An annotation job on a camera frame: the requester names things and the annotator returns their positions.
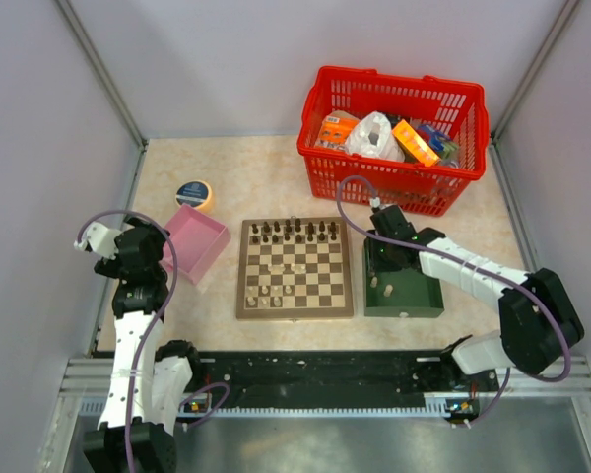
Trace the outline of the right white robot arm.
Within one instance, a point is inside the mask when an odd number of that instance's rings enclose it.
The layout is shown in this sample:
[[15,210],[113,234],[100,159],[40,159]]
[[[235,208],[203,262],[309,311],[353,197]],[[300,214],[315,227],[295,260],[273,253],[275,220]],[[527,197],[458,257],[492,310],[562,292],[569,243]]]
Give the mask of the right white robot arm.
[[491,308],[499,328],[454,343],[451,358],[440,365],[440,378],[460,390],[476,374],[516,368],[536,379],[556,360],[563,361],[561,381],[570,374],[570,349],[584,336],[582,323],[559,275],[547,268],[535,272],[497,264],[456,244],[444,233],[416,231],[397,205],[373,199],[368,240],[377,254],[394,266],[446,282]]

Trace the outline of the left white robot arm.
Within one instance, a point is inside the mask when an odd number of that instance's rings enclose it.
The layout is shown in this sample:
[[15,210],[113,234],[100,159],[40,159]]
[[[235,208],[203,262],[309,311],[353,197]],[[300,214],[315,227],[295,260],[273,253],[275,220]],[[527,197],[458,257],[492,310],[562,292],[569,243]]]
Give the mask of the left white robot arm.
[[124,221],[128,229],[118,230],[94,216],[74,243],[98,255],[97,274],[118,283],[111,303],[116,341],[110,385],[83,452],[96,472],[173,472],[179,403],[184,390],[201,384],[204,369],[191,343],[159,343],[176,285],[161,265],[172,247],[168,231],[135,212]]

